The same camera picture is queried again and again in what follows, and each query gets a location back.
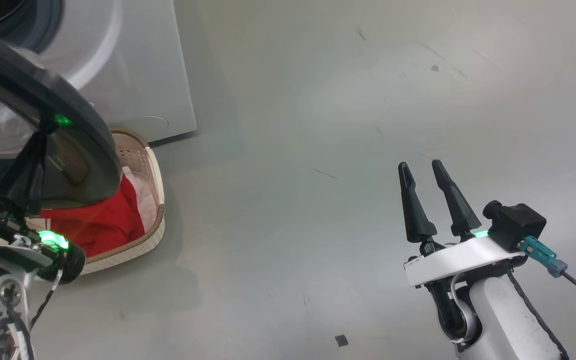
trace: washing machine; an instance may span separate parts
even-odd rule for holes
[[[110,126],[149,142],[197,128],[172,0],[0,0],[0,39],[60,73]],[[31,134],[0,104],[0,155]]]

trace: red clothing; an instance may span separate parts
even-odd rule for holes
[[[50,230],[80,246],[89,257],[144,235],[135,188],[125,175],[119,190],[106,201],[75,209],[42,210],[41,217],[51,219]]]

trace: wicker basket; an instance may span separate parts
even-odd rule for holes
[[[146,233],[137,240],[89,257],[81,272],[82,275],[110,268],[148,253],[162,241],[166,227],[162,173],[160,173],[160,166],[157,164],[153,150],[144,139],[128,130],[112,129],[112,137],[121,166],[129,167],[134,173],[143,175],[150,184],[153,198],[157,204],[157,218],[151,228],[146,230]]]

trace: cable connector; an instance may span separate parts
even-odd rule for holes
[[[568,264],[559,260],[557,254],[534,236],[526,236],[519,245],[519,250],[537,260],[548,269],[553,278],[562,276],[562,271],[568,269]]]

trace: gray floor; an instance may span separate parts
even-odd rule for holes
[[[39,359],[454,358],[403,273],[401,161],[437,240],[434,158],[477,212],[546,216],[576,276],[576,1],[175,6],[199,130],[155,150],[166,234],[60,289]],[[576,289],[535,262],[517,278],[576,359]]]

